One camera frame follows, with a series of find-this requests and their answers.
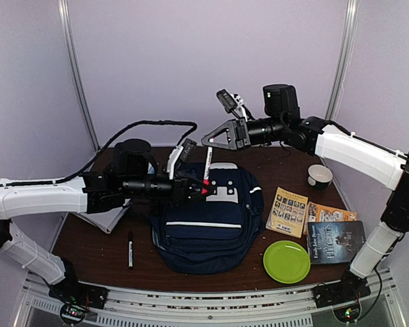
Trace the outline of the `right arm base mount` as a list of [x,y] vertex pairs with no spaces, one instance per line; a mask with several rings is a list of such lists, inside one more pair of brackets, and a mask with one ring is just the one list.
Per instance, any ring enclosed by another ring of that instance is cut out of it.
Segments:
[[362,316],[361,299],[371,294],[366,281],[362,284],[337,281],[319,283],[312,289],[316,307],[331,307],[334,318],[343,324],[351,324]]

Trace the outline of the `navy blue student backpack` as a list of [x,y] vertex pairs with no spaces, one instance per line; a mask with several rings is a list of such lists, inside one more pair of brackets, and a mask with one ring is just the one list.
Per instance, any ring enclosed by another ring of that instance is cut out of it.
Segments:
[[165,264],[177,273],[211,275],[236,268],[264,230],[264,196],[257,178],[235,163],[212,163],[204,200],[154,206],[151,235]]

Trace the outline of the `red marker pen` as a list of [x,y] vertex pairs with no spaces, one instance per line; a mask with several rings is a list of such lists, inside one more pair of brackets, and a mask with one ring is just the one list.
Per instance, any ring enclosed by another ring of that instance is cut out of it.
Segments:
[[213,148],[211,146],[207,147],[207,157],[204,165],[204,176],[203,176],[203,185],[209,186],[209,171],[211,167],[211,161],[213,156]]

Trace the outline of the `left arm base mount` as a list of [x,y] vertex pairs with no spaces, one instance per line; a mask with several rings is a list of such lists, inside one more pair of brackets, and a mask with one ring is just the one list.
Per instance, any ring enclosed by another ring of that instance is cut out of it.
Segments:
[[75,326],[93,317],[93,310],[103,309],[108,298],[108,289],[95,285],[79,283],[74,293],[60,290],[56,285],[47,286],[48,295],[63,303],[59,317],[66,326]]

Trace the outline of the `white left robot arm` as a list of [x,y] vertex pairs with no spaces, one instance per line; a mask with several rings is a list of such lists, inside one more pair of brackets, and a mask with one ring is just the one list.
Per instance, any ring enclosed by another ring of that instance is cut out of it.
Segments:
[[85,289],[72,263],[38,247],[12,218],[43,213],[106,213],[135,198],[168,201],[176,206],[204,199],[215,190],[209,177],[178,172],[195,146],[190,139],[176,146],[163,174],[149,172],[149,168],[157,168],[151,145],[129,139],[115,145],[112,161],[101,172],[83,170],[75,177],[47,181],[0,178],[0,252],[38,274],[69,302],[80,301]]

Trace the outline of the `black marker pen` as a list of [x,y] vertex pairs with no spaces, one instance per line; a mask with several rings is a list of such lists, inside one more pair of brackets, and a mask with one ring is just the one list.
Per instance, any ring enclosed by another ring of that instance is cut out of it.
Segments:
[[134,240],[133,232],[128,233],[127,239],[127,264],[129,269],[134,267]]

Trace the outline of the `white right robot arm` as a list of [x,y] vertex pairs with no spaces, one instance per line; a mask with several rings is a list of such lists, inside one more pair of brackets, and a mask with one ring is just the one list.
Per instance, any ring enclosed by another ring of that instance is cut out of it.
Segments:
[[269,84],[262,88],[262,94],[266,116],[255,119],[239,95],[219,90],[216,98],[233,119],[206,134],[202,145],[241,151],[282,142],[307,155],[353,169],[391,192],[379,223],[351,260],[347,277],[336,285],[335,293],[340,300],[351,300],[362,289],[361,279],[409,231],[409,151],[380,146],[332,120],[303,118],[292,85]]

